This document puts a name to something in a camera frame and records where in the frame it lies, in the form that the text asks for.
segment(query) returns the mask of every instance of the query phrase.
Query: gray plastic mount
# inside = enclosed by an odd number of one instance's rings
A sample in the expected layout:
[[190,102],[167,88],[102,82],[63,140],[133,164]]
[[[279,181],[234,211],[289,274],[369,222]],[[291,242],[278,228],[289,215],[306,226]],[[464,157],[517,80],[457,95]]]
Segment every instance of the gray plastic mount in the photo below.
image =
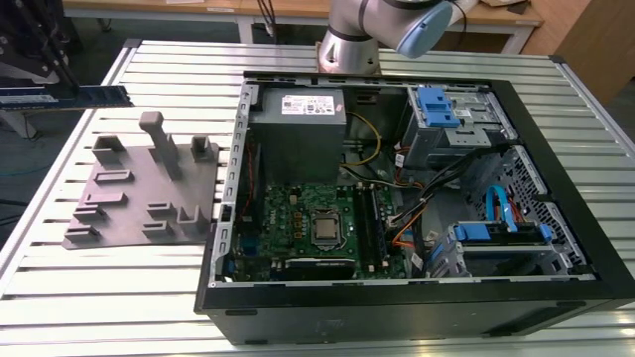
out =
[[175,145],[161,112],[139,126],[153,147],[101,136],[98,158],[62,245],[67,249],[203,242],[211,227],[219,145],[207,136]]

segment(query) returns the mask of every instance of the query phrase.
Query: green motherboard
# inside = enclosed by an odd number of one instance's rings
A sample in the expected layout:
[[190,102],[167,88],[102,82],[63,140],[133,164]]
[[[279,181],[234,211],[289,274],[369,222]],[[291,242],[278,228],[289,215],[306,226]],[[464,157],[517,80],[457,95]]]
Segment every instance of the green motherboard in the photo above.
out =
[[[378,220],[367,219],[374,214]],[[385,221],[393,214],[387,187],[269,186],[262,233],[251,238],[251,252],[257,257],[243,260],[241,268],[246,274],[239,279],[277,280],[271,272],[278,264],[305,257],[354,260],[355,279],[405,277],[405,258],[399,250],[395,254],[390,249],[383,230]]]

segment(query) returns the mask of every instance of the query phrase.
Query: slotted aluminum surface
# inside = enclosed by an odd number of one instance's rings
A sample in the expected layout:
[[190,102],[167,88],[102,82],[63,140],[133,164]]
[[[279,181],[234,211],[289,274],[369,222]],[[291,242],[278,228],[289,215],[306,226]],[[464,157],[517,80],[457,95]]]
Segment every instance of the slotted aluminum surface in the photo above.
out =
[[[125,49],[106,84],[126,85],[137,108],[87,111],[0,255],[0,356],[223,354],[273,356],[626,356],[635,353],[635,304],[528,337],[235,347],[193,312],[203,247],[61,247],[102,133],[147,145],[146,110],[165,114],[177,143],[231,142],[245,70],[317,71],[310,47],[145,41]],[[628,265],[635,270],[633,144],[546,57],[382,52],[385,74],[510,80]]]

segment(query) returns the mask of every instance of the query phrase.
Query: cpu socket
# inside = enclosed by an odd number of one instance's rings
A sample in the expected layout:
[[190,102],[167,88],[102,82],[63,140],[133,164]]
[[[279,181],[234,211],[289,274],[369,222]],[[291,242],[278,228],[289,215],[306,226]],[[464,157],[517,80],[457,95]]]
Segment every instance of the cpu socket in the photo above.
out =
[[323,251],[330,251],[342,242],[339,213],[317,211],[313,214],[311,243]]

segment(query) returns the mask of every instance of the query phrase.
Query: yellow cable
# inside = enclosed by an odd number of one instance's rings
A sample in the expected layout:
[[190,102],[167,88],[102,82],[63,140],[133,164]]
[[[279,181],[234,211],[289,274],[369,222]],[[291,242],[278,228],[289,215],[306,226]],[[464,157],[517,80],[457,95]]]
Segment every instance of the yellow cable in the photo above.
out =
[[378,138],[378,147],[375,147],[375,152],[369,158],[366,158],[362,161],[351,162],[351,163],[341,165],[341,166],[361,166],[361,165],[366,164],[369,161],[371,161],[374,158],[378,157],[379,150],[382,149],[382,136],[379,135],[379,131],[378,131],[378,128],[375,128],[375,125],[362,115],[359,115],[358,113],[354,113],[354,112],[347,112],[347,114],[353,115],[354,117],[357,117],[361,121],[363,121],[366,123],[366,125],[374,131],[375,137]]

